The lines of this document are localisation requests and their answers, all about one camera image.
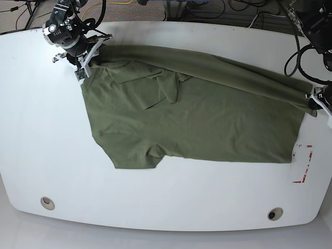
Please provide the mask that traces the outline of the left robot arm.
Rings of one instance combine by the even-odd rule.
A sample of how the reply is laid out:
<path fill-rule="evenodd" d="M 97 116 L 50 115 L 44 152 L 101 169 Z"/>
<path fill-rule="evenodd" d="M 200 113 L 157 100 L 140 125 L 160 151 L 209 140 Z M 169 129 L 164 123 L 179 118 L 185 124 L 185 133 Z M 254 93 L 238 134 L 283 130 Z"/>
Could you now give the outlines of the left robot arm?
<path fill-rule="evenodd" d="M 285 1 L 283 10 L 295 32 L 297 51 L 284 66 L 285 76 L 296 71 L 316 84 L 312 94 L 306 95 L 313 110 L 324 110 L 331 117 L 331 80 L 308 75 L 301 66 L 301 57 L 311 49 L 323 56 L 324 67 L 331 72 L 331 1 Z"/>

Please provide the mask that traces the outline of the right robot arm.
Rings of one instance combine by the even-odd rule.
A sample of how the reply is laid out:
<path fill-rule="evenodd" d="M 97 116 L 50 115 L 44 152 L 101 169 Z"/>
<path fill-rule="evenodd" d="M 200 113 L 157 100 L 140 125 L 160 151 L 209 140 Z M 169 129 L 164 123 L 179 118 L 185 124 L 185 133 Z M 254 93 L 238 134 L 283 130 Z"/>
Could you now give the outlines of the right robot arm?
<path fill-rule="evenodd" d="M 82 67 L 84 55 L 92 50 L 99 39 L 111 38 L 110 34 L 99 31 L 105 13 L 107 1 L 102 1 L 99 18 L 82 21 L 79 9 L 87 1 L 57 1 L 49 20 L 43 25 L 44 39 L 51 45 L 64 49 L 69 62 L 77 68 Z"/>

